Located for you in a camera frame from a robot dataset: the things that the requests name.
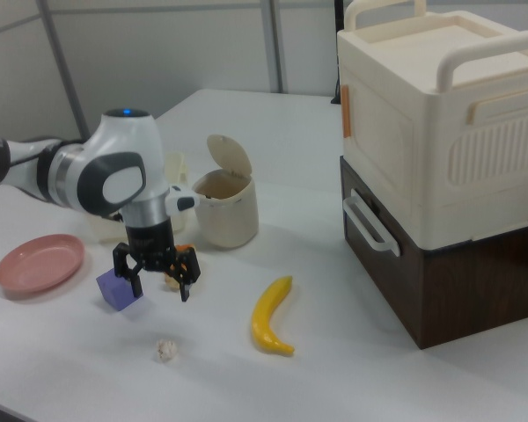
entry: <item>ribbed panel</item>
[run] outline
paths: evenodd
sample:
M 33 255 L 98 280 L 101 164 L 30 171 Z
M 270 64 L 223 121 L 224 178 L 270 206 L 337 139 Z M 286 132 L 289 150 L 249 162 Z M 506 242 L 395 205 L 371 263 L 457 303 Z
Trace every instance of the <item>ribbed panel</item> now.
M 464 134 L 451 147 L 450 181 L 467 185 L 528 169 L 528 117 Z

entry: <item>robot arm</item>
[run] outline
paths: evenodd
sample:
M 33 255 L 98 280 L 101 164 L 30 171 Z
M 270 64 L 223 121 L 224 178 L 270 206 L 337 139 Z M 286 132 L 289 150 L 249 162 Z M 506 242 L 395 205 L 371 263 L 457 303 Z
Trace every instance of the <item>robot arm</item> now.
M 165 179 L 157 125 L 148 113 L 112 110 L 86 142 L 0 139 L 0 184 L 16 186 L 61 207 L 108 216 L 120 212 L 128 245 L 114 250 L 114 270 L 142 293 L 141 269 L 168 273 L 180 283 L 182 301 L 200 275 L 193 249 L 177 252 L 170 215 L 194 207 L 197 195 Z M 130 269 L 126 257 L 136 266 Z

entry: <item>white wall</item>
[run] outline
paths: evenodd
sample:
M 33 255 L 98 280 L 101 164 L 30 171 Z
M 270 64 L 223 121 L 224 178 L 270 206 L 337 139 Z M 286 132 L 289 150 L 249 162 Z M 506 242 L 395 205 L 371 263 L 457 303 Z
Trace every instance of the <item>white wall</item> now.
M 277 89 L 260 0 L 49 6 L 92 132 L 110 108 L 133 106 L 158 117 L 201 88 Z
M 78 137 L 33 0 L 0 0 L 0 136 Z
M 429 11 L 471 11 L 518 30 L 528 29 L 528 4 L 435 6 L 430 0 L 428 3 Z M 358 25 L 407 16 L 412 10 L 412 5 L 399 5 L 367 12 L 358 18 Z M 333 2 L 280 0 L 279 14 L 284 90 L 292 94 L 333 96 L 337 79 Z

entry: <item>yellow banana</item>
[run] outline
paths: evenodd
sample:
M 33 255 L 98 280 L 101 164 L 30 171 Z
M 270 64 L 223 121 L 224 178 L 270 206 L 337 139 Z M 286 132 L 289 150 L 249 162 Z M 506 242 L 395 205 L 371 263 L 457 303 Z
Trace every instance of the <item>yellow banana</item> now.
M 270 329 L 269 320 L 274 310 L 291 290 L 290 275 L 274 281 L 256 302 L 252 317 L 252 332 L 258 346 L 270 353 L 293 354 L 295 348 L 278 339 Z

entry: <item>wooden box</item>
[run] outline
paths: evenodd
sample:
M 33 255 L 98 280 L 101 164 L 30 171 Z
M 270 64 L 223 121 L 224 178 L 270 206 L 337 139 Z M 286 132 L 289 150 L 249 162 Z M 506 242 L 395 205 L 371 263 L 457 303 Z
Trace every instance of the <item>wooden box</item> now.
M 399 245 L 398 257 L 374 251 L 344 215 L 349 245 L 421 349 L 528 317 L 528 228 L 424 251 L 343 157 L 341 184 L 342 198 L 356 190 Z

